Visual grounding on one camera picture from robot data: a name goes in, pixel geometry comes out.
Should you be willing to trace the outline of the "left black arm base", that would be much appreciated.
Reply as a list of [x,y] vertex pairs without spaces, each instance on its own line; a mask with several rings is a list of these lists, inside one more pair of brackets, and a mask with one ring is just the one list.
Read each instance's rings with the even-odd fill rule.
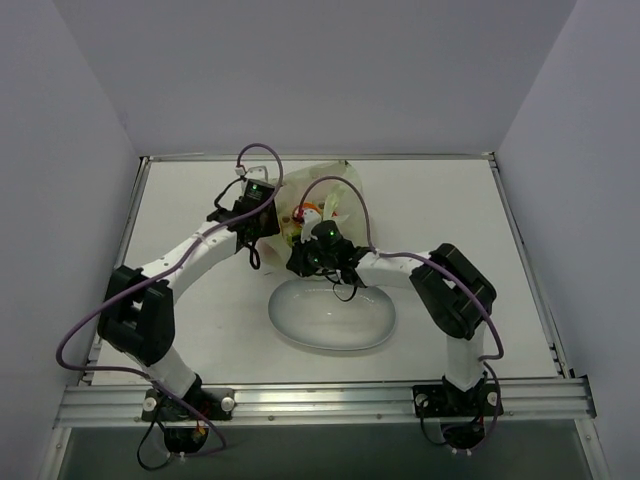
[[157,425],[167,451],[176,456],[213,455],[227,449],[228,442],[216,421],[230,421],[235,394],[227,388],[206,390],[199,377],[179,398],[154,384],[142,405],[141,420]]

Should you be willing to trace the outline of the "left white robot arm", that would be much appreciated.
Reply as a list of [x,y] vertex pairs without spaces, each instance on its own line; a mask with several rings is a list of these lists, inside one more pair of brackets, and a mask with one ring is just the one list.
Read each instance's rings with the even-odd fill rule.
[[136,269],[117,268],[107,289],[107,297],[117,301],[104,309],[98,321],[102,340],[169,391],[166,408],[179,419],[190,419],[200,411],[202,395],[195,388],[198,375],[173,347],[177,300],[213,266],[280,232],[276,188],[258,179],[244,180],[242,185],[232,208],[216,208],[159,259]]

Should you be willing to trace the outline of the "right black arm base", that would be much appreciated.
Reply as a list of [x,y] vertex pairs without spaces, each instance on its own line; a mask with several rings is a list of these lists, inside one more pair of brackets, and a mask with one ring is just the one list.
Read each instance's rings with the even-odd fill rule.
[[504,414],[502,389],[491,368],[466,391],[445,377],[439,384],[414,385],[412,400],[424,438],[453,454],[470,456],[478,450]]

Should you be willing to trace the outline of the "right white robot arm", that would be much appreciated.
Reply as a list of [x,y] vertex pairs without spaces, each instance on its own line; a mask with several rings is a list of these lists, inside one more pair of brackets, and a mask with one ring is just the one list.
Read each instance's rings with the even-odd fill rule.
[[356,246],[333,221],[322,221],[310,235],[295,239],[286,268],[300,277],[335,274],[357,288],[413,290],[429,317],[446,336],[444,400],[455,412],[480,400],[477,386],[484,363],[504,356],[491,311],[497,292],[455,246],[443,243],[426,253],[389,253]]

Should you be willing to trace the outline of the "translucent plastic bag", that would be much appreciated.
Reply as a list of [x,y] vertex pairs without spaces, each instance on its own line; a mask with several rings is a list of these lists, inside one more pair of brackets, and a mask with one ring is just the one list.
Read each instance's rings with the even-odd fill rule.
[[297,208],[312,202],[323,209],[322,219],[333,220],[340,232],[358,246],[368,244],[366,221],[360,200],[362,181],[354,165],[338,160],[310,165],[284,175],[276,196],[280,233],[258,241],[260,258],[267,265],[283,270],[301,225],[294,221]]

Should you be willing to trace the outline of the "orange fake fruit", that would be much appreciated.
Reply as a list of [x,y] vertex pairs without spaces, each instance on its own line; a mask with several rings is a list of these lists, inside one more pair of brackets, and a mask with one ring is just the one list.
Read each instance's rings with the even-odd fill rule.
[[302,212],[304,212],[305,210],[314,210],[319,214],[323,213],[323,209],[319,205],[316,205],[315,203],[312,203],[312,202],[303,202],[302,206],[299,207],[299,210]]

